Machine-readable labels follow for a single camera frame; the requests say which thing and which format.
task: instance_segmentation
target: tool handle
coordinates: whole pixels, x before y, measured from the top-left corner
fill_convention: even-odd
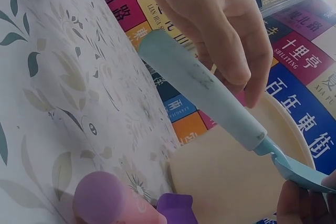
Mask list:
[[[166,32],[155,30],[146,35],[139,54],[245,149],[252,151],[264,140],[266,129],[202,63]]]

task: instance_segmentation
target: flower pattern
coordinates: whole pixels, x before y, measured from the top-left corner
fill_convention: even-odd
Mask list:
[[[72,223],[96,170],[149,202],[170,190],[178,141],[104,0],[0,0],[0,28],[1,223]]]

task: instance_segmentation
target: plastic spatula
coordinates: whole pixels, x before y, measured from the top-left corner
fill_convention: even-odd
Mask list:
[[[162,30],[144,37],[140,57],[182,95],[230,133],[246,150],[270,154],[284,179],[322,193],[336,190],[322,186],[327,176],[285,155],[267,136],[266,129],[230,91],[191,53]]]

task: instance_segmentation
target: hand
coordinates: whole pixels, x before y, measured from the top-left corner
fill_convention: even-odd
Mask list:
[[[264,92],[272,48],[255,0],[156,0],[232,93],[246,86],[253,107]]]
[[[336,171],[323,181],[336,189]],[[322,194],[308,192],[291,181],[284,183],[280,194],[278,224],[334,224],[336,221],[336,195],[327,196],[329,210]]]

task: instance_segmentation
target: colorful map mat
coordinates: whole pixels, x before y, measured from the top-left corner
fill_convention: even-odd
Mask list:
[[[182,45],[188,38],[154,0],[105,0],[137,48],[153,29],[164,29]],[[267,7],[281,0],[256,0]],[[302,131],[317,170],[336,169],[336,12],[320,0],[306,0],[264,19],[274,49],[266,91],[290,113]],[[215,123],[148,66],[181,144]],[[258,224],[273,224],[264,219]]]

